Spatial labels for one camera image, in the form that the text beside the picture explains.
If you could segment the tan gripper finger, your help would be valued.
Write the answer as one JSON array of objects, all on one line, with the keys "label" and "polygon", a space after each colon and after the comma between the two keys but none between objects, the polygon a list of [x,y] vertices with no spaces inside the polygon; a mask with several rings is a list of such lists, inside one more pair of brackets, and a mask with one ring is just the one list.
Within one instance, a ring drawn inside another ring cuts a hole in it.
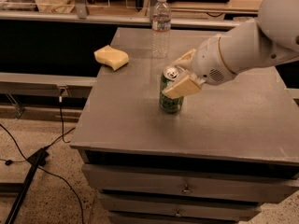
[{"label": "tan gripper finger", "polygon": [[179,66],[184,69],[192,70],[192,57],[195,54],[196,50],[191,49],[188,52],[184,53],[178,59],[172,62],[172,65]]},{"label": "tan gripper finger", "polygon": [[163,89],[162,94],[170,99],[177,99],[199,92],[206,81],[195,74],[183,75]]}]

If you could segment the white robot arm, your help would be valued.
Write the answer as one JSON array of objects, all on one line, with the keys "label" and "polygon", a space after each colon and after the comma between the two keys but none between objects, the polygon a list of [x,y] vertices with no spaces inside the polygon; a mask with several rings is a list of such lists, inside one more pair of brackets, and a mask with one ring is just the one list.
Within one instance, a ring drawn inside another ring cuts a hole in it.
[{"label": "white robot arm", "polygon": [[176,99],[197,93],[204,84],[220,85],[252,68],[299,58],[299,0],[263,0],[254,19],[205,40],[172,63],[183,70],[163,89]]}]

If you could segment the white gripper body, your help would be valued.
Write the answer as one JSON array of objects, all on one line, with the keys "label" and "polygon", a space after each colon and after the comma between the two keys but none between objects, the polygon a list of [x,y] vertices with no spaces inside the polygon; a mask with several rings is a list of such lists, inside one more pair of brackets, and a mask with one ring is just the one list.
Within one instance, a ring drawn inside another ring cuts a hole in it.
[{"label": "white gripper body", "polygon": [[220,85],[236,77],[222,57],[220,41],[219,35],[210,37],[192,56],[193,72],[209,85]]}]

